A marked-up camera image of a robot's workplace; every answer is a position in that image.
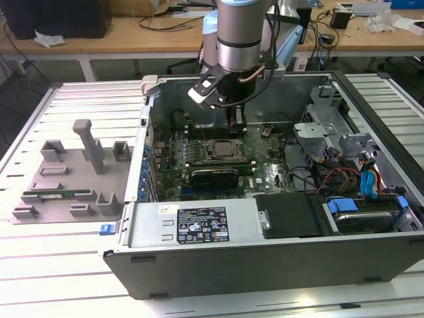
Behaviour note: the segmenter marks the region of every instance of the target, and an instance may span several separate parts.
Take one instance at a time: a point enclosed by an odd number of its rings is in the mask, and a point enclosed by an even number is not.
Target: power supply label
[[[224,207],[179,209],[177,227],[177,241],[180,244],[230,241]]]

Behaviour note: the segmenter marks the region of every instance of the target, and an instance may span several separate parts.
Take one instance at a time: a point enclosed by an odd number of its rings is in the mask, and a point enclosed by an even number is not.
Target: computer case
[[[103,38],[111,26],[109,0],[0,0],[10,29],[20,40],[35,31],[65,38]]]
[[[307,0],[299,0],[297,2],[297,13],[300,17],[299,24],[303,27],[302,35],[299,39],[299,44],[305,42],[305,36],[307,32],[307,25],[311,19],[312,6]]]

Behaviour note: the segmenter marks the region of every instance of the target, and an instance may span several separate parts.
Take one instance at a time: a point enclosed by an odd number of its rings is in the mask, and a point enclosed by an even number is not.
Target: circuit board
[[[206,149],[210,144],[213,144],[210,140],[189,140],[180,132],[176,132],[167,141],[158,143],[156,150],[156,155],[160,153],[158,173],[164,185],[160,201],[236,199],[253,197],[258,193],[296,191],[294,183],[287,177],[288,174],[280,158],[279,151],[282,144],[280,135],[272,134],[269,138],[262,138],[260,128],[250,129],[244,138],[231,141],[234,149],[237,148],[234,150],[237,151],[237,155],[234,156],[238,156],[239,161],[232,159],[232,162],[220,163],[210,157],[208,165]],[[238,186],[235,189],[193,189],[190,186],[189,176],[191,171],[199,169],[199,165],[208,168],[237,169],[240,173]]]

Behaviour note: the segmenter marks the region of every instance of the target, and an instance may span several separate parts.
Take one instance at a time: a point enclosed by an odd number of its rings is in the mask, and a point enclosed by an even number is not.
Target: laboratory floor
[[[372,72],[377,70],[379,58]],[[167,65],[177,60],[140,60],[142,76],[148,74],[166,74]],[[368,63],[367,58],[339,58],[327,66],[328,70],[341,70],[346,74],[364,73]],[[0,85],[0,158],[6,153],[19,131],[26,123],[38,101],[48,89],[48,83],[38,74],[33,73],[33,67],[25,64],[26,76],[17,78],[11,76]],[[318,65],[311,63],[309,70],[317,70]],[[40,71],[51,82],[84,81],[80,65],[74,61],[41,61],[38,64]],[[131,60],[100,60],[94,61],[94,68],[100,81],[135,80],[137,79]],[[405,58],[392,58],[385,65],[385,72],[389,73],[411,96],[423,102],[424,68]],[[189,74],[193,71],[193,64],[174,68],[174,74]]]

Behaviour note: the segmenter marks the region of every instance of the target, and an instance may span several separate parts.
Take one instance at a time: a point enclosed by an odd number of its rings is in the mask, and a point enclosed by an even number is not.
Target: sticker
[[[159,205],[159,214],[177,214],[178,205]]]
[[[227,212],[224,207],[178,209],[177,213],[177,241],[180,244],[230,241]]]
[[[49,200],[49,199],[63,199],[64,196],[62,194],[40,194],[40,199]]]

